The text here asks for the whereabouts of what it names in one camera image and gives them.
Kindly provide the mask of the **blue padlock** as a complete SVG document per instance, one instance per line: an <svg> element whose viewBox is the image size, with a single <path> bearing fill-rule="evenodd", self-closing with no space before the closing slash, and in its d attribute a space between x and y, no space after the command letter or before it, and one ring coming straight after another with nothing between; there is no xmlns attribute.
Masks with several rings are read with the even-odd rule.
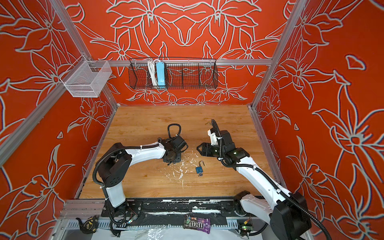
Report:
<svg viewBox="0 0 384 240"><path fill-rule="evenodd" d="M199 165L196 167L196 173L199 175L203 173L203 167L205 166L204 161L199 161Z"/></svg>

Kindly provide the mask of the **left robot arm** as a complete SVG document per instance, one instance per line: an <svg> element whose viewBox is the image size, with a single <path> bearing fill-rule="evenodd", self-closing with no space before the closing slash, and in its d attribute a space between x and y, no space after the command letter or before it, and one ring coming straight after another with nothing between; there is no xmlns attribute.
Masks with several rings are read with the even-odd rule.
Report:
<svg viewBox="0 0 384 240"><path fill-rule="evenodd" d="M168 138L158 138L155 143L140 146L114 144L95 164L93 182L100 186L105 196L105 213L114 224L128 221L130 209L123 189L123 180L128 169L149 160L162 160L167 165L182 161L182 153L188 149L182 138L180 124L167 127Z"/></svg>

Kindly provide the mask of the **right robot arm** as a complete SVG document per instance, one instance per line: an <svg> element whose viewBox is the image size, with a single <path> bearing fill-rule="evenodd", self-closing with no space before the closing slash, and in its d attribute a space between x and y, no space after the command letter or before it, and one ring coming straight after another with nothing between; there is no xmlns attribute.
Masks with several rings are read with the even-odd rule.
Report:
<svg viewBox="0 0 384 240"><path fill-rule="evenodd" d="M300 240L302 235L316 225L326 239L332 237L326 227L308 210L306 199L282 187L263 171L243 148L237 148L231 134L220 130L215 120L208 130L210 142L197 147L204 157L217 158L226 168L244 176L262 194L263 200L251 194L240 198L241 209L269 225L279 240Z"/></svg>

